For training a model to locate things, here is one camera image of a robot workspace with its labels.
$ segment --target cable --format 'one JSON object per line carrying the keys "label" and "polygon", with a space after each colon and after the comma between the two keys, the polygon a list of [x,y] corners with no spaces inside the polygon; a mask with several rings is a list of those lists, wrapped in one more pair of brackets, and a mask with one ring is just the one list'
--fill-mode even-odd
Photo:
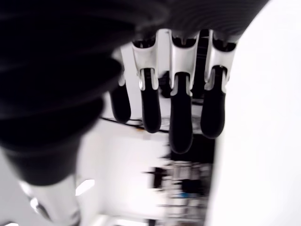
{"label": "cable", "polygon": [[[118,124],[121,124],[121,125],[126,125],[126,126],[130,126],[130,127],[133,127],[133,128],[136,128],[136,129],[144,129],[144,127],[142,126],[143,122],[141,119],[130,119],[129,121],[139,121],[141,122],[141,125],[132,125],[132,124],[128,124],[128,123],[119,123],[117,121],[115,121],[114,119],[109,119],[109,118],[105,118],[105,117],[100,117],[100,119],[103,119],[105,121],[110,121],[110,122],[114,122],[114,123],[118,123]],[[161,133],[169,133],[169,130],[165,130],[165,129],[160,129],[158,132],[161,132]]]}

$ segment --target black rubber fingertip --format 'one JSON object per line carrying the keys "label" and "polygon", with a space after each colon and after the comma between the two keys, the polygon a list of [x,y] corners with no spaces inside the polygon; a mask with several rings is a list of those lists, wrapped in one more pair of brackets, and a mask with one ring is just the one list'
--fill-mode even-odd
{"label": "black rubber fingertip", "polygon": [[143,124],[146,131],[156,133],[161,127],[161,111],[158,90],[141,91]]}
{"label": "black rubber fingertip", "polygon": [[126,123],[131,118],[131,106],[127,94],[127,86],[117,86],[110,92],[112,110],[115,119],[120,123]]}
{"label": "black rubber fingertip", "polygon": [[201,116],[201,129],[205,137],[215,139],[222,133],[225,125],[226,95],[220,94],[213,100],[206,92]]}
{"label": "black rubber fingertip", "polygon": [[186,93],[186,76],[180,75],[178,92],[171,96],[169,144],[175,153],[183,154],[189,151],[192,139],[191,97]]}
{"label": "black rubber fingertip", "polygon": [[201,115],[201,130],[205,137],[217,138],[225,125],[225,97],[222,92],[222,69],[216,68],[212,90],[205,90]]}

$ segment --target light fixture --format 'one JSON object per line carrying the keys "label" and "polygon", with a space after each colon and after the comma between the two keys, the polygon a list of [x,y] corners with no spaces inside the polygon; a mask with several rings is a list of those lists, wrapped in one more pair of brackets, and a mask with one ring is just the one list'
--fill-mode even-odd
{"label": "light fixture", "polygon": [[118,226],[147,226],[147,223],[133,221],[133,220],[117,219],[115,225],[118,225]]}
{"label": "light fixture", "polygon": [[98,214],[94,218],[93,223],[90,226],[104,226],[108,219],[109,219],[108,215]]}
{"label": "light fixture", "polygon": [[84,192],[92,188],[94,185],[95,185],[95,180],[93,179],[85,180],[76,188],[75,195],[79,196],[83,194]]}

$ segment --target robotic hand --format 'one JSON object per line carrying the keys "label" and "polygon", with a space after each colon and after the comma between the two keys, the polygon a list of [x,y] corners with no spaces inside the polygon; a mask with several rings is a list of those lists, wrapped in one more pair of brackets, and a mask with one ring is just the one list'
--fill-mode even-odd
{"label": "robotic hand", "polygon": [[192,142],[191,89],[197,45],[210,30],[201,128],[224,125],[225,85],[239,37],[267,0],[28,0],[0,3],[0,145],[30,202],[45,218],[80,224],[75,165],[80,139],[110,91],[114,115],[131,115],[119,53],[133,41],[143,122],[161,125],[156,32],[170,32],[170,145]]}

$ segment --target black cable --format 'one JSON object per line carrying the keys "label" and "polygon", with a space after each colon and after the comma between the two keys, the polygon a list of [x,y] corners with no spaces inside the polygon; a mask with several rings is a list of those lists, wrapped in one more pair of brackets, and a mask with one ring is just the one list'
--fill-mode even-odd
{"label": "black cable", "polygon": [[[130,126],[130,127],[133,127],[133,128],[136,128],[136,129],[144,129],[143,126],[140,126],[140,125],[131,125],[131,124],[123,124],[123,123],[119,123],[113,119],[109,119],[109,118],[104,118],[104,117],[100,117],[100,119],[103,119],[105,121],[110,121],[110,122],[115,122],[115,123],[118,123],[118,124],[121,124],[121,125],[125,125],[125,126]],[[140,121],[141,122],[141,125],[142,125],[142,120],[141,119],[130,119],[129,121]],[[158,132],[161,132],[161,133],[168,133],[169,131],[168,130],[164,130],[164,129],[160,129]]]}
{"label": "black cable", "polygon": [[192,101],[191,104],[196,105],[196,106],[203,106],[203,103],[199,103],[199,102],[196,102],[196,101]]}

